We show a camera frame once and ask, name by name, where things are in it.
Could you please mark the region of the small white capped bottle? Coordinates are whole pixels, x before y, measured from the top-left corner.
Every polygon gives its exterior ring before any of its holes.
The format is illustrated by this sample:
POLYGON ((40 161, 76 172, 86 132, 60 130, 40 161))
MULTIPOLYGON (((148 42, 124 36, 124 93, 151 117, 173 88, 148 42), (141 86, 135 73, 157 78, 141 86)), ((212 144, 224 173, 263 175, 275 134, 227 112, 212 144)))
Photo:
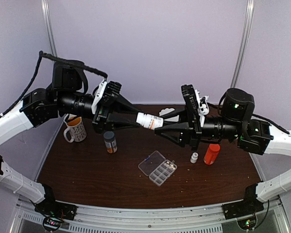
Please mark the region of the small white capped bottle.
POLYGON ((164 119, 139 112, 137 114, 136 122, 146 129, 155 130, 156 128, 163 126, 164 119))

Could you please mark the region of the clear plastic pill organizer box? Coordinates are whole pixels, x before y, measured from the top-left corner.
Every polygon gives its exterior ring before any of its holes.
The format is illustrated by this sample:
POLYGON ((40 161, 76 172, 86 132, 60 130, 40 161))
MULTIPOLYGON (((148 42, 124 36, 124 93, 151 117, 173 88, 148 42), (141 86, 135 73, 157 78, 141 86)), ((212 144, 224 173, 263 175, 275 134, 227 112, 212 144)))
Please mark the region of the clear plastic pill organizer box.
POLYGON ((161 186, 173 175, 178 166, 174 161, 166 159, 159 151, 147 156, 138 168, 157 186, 161 186))

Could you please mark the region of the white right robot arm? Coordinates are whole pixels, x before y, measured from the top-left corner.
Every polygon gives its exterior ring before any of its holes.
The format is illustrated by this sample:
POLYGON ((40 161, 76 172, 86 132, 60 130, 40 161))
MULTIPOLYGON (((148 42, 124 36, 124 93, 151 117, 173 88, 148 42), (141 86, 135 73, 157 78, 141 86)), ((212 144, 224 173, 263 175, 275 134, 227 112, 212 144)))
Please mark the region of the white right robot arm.
POLYGON ((291 156, 291 131, 253 113, 254 97, 238 88, 229 88, 217 106, 217 116, 203 113, 208 103, 198 98, 192 85, 181 87, 184 109, 162 116, 164 123, 156 135, 197 150, 200 143, 219 145, 222 140, 237 141, 237 147, 253 154, 291 156))

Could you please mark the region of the white orange vitamin bottle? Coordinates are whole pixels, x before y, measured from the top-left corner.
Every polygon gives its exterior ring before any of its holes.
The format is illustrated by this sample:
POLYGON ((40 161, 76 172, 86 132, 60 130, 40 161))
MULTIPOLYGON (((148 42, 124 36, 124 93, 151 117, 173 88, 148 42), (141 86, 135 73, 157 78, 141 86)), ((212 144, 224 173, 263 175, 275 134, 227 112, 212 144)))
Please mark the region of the white orange vitamin bottle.
POLYGON ((104 142, 107 148, 108 153, 116 153, 117 152, 117 143, 114 132, 106 131, 103 135, 104 142))

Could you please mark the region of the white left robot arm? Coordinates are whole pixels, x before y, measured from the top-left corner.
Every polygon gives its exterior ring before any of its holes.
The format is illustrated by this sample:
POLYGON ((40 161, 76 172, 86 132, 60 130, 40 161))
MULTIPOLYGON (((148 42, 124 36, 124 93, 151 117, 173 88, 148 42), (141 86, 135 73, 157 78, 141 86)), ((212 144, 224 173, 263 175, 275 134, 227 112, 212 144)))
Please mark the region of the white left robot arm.
MULTIPOLYGON (((96 68, 78 60, 54 58, 51 84, 34 91, 24 90, 0 115, 0 146, 21 132, 66 114, 91 119, 97 133, 137 128, 137 122, 119 116, 139 113, 120 90, 120 83, 108 81, 107 74, 96 68)), ((50 216, 60 211, 51 187, 15 171, 1 155, 0 184, 41 206, 50 216)))

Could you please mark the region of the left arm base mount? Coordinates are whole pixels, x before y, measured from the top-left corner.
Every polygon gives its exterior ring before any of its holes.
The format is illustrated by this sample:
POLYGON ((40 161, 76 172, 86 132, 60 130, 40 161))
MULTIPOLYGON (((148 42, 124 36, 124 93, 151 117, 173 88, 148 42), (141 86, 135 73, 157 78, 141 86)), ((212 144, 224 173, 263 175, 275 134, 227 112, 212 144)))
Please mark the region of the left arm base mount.
POLYGON ((54 217, 59 220, 74 220, 77 206, 63 202, 33 203, 34 210, 43 216, 54 217))

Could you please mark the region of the orange cylindrical bottle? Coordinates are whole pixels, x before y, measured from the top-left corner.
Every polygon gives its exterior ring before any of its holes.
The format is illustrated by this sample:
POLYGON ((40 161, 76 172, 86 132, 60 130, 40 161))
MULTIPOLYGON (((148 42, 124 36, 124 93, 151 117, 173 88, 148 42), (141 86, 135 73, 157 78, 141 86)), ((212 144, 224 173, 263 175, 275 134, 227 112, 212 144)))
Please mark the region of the orange cylindrical bottle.
POLYGON ((204 156, 204 163, 207 165, 212 165, 215 162, 220 152, 220 149, 221 147, 219 144, 209 144, 206 154, 204 156))

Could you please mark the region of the small white pill bottle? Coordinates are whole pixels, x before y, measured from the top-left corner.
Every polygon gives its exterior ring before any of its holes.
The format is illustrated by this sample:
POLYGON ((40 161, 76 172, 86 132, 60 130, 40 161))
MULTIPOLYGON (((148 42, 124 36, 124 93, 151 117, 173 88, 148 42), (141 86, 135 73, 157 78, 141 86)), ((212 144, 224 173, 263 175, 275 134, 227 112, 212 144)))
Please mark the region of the small white pill bottle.
POLYGON ((193 152, 192 155, 191 155, 191 158, 190 158, 190 162, 192 164, 195 164, 198 160, 198 153, 197 152, 193 152))

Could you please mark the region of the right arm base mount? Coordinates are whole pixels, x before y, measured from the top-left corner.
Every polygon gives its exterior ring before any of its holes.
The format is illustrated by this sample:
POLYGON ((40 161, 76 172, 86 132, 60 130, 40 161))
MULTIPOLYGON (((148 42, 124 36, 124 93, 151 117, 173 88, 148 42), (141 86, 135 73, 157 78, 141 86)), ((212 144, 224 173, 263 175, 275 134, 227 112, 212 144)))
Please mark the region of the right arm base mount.
POLYGON ((239 201, 222 205, 225 219, 239 218, 247 215, 252 215, 256 212, 264 210, 264 205, 261 202, 246 202, 239 201))

